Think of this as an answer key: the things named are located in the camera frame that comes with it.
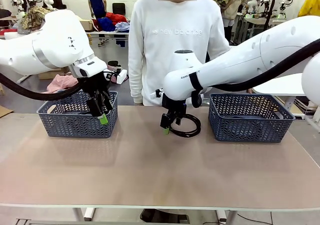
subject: beige table surface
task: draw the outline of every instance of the beige table surface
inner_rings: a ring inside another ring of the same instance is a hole
[[[202,121],[201,134],[181,138],[163,135],[160,107],[119,106],[118,111],[110,139],[48,137],[35,114],[1,118],[1,142],[20,145],[0,163],[0,204],[320,208],[320,168],[289,133],[280,144],[217,142],[208,108],[201,107],[188,110]]]
[[[252,23],[254,25],[265,25],[267,19],[264,17],[260,17],[260,18],[244,18],[247,22]],[[269,21],[269,25],[279,25],[282,24],[286,21],[284,20],[279,20],[277,21],[276,18],[271,18]]]
[[[16,18],[15,16],[7,16],[7,17],[0,18],[0,21],[11,21],[11,20],[18,20],[18,18]]]

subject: yellow clothing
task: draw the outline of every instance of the yellow clothing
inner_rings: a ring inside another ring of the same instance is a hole
[[[320,16],[320,0],[305,0],[298,17]]]

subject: person in blue shirt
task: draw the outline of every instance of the person in blue shirt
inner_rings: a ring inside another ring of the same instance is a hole
[[[88,0],[91,17],[101,19],[106,16],[107,13],[107,0]],[[99,47],[105,45],[106,40],[102,39],[98,44]]]

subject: white sweatshirt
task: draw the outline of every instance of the white sweatshirt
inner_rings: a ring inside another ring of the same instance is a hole
[[[213,0],[138,0],[129,33],[129,81],[134,102],[162,105],[161,98],[151,100],[150,94],[163,87],[175,51],[194,51],[204,64],[207,51],[212,60],[229,49],[220,8]]]

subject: gray basket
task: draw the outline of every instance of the gray basket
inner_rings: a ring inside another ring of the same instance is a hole
[[[83,114],[89,112],[90,96],[82,91],[65,99],[47,101],[37,113],[50,137],[106,139],[111,137],[118,118],[118,92],[111,91],[110,96],[113,110],[106,115],[106,125],[91,114]]]
[[[271,95],[211,94],[209,121],[220,142],[280,143],[295,117]]]

